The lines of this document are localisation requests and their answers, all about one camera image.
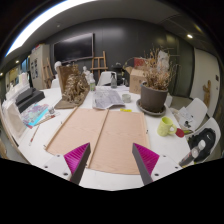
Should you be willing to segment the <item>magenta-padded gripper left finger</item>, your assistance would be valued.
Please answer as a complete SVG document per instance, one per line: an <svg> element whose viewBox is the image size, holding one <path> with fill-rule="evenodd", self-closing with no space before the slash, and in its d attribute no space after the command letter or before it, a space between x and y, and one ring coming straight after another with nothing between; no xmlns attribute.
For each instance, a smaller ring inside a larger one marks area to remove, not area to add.
<svg viewBox="0 0 224 224"><path fill-rule="evenodd" d="M78 185L82 178L91 149L90 144L81 145L65 155L57 154L43 165L43 169Z"/></svg>

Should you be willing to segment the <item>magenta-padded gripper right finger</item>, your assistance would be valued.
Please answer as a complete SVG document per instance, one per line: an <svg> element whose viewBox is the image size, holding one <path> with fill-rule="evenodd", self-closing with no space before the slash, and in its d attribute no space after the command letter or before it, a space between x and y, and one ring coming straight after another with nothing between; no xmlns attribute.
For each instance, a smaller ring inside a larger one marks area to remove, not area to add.
<svg viewBox="0 0 224 224"><path fill-rule="evenodd" d="M181 167L167 155L158 155L137 143L133 144L132 153L144 185L181 170Z"/></svg>

